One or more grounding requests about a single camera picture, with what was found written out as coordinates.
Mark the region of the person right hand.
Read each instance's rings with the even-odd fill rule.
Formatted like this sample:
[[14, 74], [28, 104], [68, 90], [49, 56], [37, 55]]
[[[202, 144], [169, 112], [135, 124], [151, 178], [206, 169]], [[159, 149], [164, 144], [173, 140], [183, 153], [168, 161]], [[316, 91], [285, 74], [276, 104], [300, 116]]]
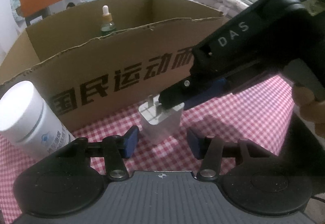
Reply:
[[312, 122], [316, 135], [324, 138], [324, 101], [317, 101], [310, 89], [297, 84], [292, 88], [292, 98], [299, 107], [301, 117]]

